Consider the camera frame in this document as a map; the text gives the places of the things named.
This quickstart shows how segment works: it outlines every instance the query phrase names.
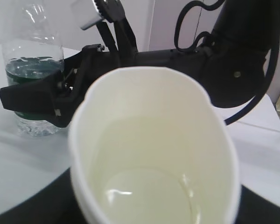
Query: robotic arm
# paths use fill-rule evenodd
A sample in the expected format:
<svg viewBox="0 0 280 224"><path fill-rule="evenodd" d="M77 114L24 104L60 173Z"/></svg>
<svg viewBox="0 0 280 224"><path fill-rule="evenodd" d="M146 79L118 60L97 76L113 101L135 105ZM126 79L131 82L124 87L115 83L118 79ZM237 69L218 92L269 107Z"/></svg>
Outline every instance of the robotic arm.
<svg viewBox="0 0 280 224"><path fill-rule="evenodd" d="M27 84L0 89L7 110L41 114L58 127L66 127L90 85L105 73L122 67L161 66L183 72L197 80L210 95L212 104L230 108L253 100L226 120L230 124L247 114L266 93L278 61L280 44L280 0L218 0L207 6L194 0L185 6L177 21L176 49L138 52L136 38L120 0L92 2L93 17L80 17L82 29L96 26L105 46L86 46L65 60L63 73ZM211 33L202 32L187 49L178 46L179 31L188 11L195 6L215 10L224 7ZM114 24L117 46L106 22ZM263 65L271 49L269 68Z"/></svg>

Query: water bottle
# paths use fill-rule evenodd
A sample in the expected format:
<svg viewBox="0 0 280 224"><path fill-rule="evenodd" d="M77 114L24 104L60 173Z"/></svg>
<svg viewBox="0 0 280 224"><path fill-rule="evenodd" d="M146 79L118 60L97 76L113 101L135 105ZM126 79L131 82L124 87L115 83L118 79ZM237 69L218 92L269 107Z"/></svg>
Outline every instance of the water bottle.
<svg viewBox="0 0 280 224"><path fill-rule="evenodd" d="M14 0L5 21L2 53L8 85L23 84L64 70L58 34L49 22L43 0ZM46 136L59 128L39 114L15 112L21 132Z"/></svg>

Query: paper cup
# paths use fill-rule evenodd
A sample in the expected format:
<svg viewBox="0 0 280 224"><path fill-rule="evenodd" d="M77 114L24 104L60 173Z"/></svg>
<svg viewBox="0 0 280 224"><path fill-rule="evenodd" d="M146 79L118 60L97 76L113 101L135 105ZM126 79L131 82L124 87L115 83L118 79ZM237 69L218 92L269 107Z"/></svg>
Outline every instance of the paper cup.
<svg viewBox="0 0 280 224"><path fill-rule="evenodd" d="M238 159L206 91L166 68L114 70L70 127L71 177L91 224L232 224Z"/></svg>

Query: white table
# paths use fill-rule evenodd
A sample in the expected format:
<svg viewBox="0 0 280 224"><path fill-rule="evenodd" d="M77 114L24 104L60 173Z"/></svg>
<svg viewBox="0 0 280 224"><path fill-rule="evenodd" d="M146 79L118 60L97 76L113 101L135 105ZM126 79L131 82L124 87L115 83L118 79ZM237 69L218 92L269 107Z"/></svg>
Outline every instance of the white table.
<svg viewBox="0 0 280 224"><path fill-rule="evenodd" d="M65 49L66 56L75 53ZM6 85L0 47L0 87ZM238 110L217 109L223 118ZM280 206L280 121L269 97L228 129L240 158L242 183ZM0 213L36 194L69 165L67 130L44 138L20 135L13 113L0 102Z"/></svg>

